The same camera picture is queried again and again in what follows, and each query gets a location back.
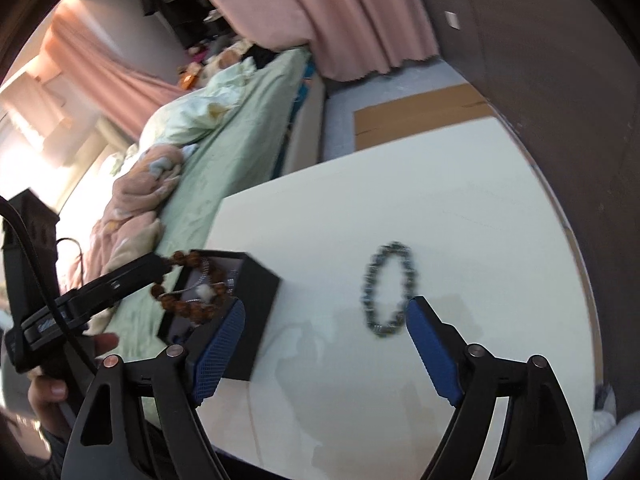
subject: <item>fingernail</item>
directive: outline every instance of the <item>fingernail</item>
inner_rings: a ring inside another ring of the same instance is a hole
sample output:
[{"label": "fingernail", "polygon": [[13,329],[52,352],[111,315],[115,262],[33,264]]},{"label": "fingernail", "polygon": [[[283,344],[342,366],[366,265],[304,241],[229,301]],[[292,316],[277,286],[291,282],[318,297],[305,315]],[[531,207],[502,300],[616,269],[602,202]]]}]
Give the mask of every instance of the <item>fingernail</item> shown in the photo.
[{"label": "fingernail", "polygon": [[64,397],[66,394],[66,384],[65,383],[53,383],[51,385],[51,393],[56,397]]}]

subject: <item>brown wooden bead bracelet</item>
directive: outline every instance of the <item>brown wooden bead bracelet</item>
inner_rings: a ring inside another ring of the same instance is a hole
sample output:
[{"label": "brown wooden bead bracelet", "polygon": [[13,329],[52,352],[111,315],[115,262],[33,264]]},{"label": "brown wooden bead bracelet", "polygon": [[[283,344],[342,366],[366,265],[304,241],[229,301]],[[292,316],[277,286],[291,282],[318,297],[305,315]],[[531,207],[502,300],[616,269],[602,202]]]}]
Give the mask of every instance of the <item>brown wooden bead bracelet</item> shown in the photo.
[{"label": "brown wooden bead bracelet", "polygon": [[[164,310],[176,316],[185,317],[194,323],[201,324],[214,319],[227,295],[225,271],[213,266],[197,251],[191,251],[189,254],[176,251],[168,260],[174,266],[200,270],[202,276],[195,285],[172,292],[167,292],[161,283],[156,283],[151,287],[151,295],[160,302]],[[205,287],[201,289],[202,292],[208,292],[208,301],[203,301],[202,297],[199,300],[180,299],[181,295],[188,290],[199,290],[201,287]]]}]

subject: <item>cardboard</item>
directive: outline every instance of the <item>cardboard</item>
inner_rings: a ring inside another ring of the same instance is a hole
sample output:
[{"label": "cardboard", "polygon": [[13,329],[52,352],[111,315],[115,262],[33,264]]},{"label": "cardboard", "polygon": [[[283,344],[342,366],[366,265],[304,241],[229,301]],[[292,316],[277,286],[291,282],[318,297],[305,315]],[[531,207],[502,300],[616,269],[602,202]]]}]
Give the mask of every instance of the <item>cardboard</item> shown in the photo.
[{"label": "cardboard", "polygon": [[412,95],[356,111],[356,150],[492,115],[470,84]]}]

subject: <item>silver chain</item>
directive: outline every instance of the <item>silver chain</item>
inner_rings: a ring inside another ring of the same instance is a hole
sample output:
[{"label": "silver chain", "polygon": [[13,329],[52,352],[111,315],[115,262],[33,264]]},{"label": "silver chain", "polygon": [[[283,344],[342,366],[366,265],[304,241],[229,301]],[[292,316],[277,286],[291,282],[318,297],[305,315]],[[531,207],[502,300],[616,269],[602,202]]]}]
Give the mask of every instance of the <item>silver chain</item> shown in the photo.
[{"label": "silver chain", "polygon": [[[158,300],[162,300],[162,298],[164,298],[165,296],[173,296],[174,294],[184,294],[189,290],[195,290],[196,288],[198,288],[199,285],[202,285],[203,283],[207,283],[207,285],[211,285],[211,282],[209,280],[209,260],[207,258],[202,258],[201,262],[202,262],[202,266],[200,268],[200,277],[198,278],[197,282],[195,282],[193,285],[191,285],[188,288],[184,288],[183,290],[172,290],[171,292],[160,294],[160,296],[158,296]],[[194,303],[195,301],[200,301],[200,299],[196,298],[195,300],[187,300],[187,303]]]},{"label": "silver chain", "polygon": [[[403,298],[398,303],[398,309],[392,314],[391,320],[385,324],[378,322],[378,313],[374,306],[373,297],[378,280],[378,271],[385,265],[390,254],[400,256],[402,270],[404,272]],[[378,337],[386,337],[400,331],[404,326],[404,308],[408,301],[414,296],[415,268],[411,250],[400,242],[391,242],[379,248],[378,252],[371,257],[371,263],[367,266],[362,287],[363,296],[361,298],[367,327]]]}]

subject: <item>black jewelry box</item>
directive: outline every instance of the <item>black jewelry box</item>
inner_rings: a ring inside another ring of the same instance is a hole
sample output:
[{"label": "black jewelry box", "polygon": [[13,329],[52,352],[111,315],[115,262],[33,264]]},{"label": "black jewelry box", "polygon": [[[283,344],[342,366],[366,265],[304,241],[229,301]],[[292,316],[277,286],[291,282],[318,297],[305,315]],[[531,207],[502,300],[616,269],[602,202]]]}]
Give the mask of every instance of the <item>black jewelry box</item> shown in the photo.
[{"label": "black jewelry box", "polygon": [[[234,282],[229,286],[229,294],[240,299],[244,304],[246,313],[244,330],[223,377],[248,381],[254,370],[255,357],[280,285],[280,278],[246,253],[197,251],[218,268],[225,269],[227,279],[229,276],[233,277]],[[183,267],[174,290],[188,288],[200,276],[199,270]],[[194,290],[185,292],[181,296],[182,300],[194,298],[196,298]],[[191,335],[195,327],[196,325],[190,320],[165,312],[158,329],[158,337],[169,345],[180,344]]]}]

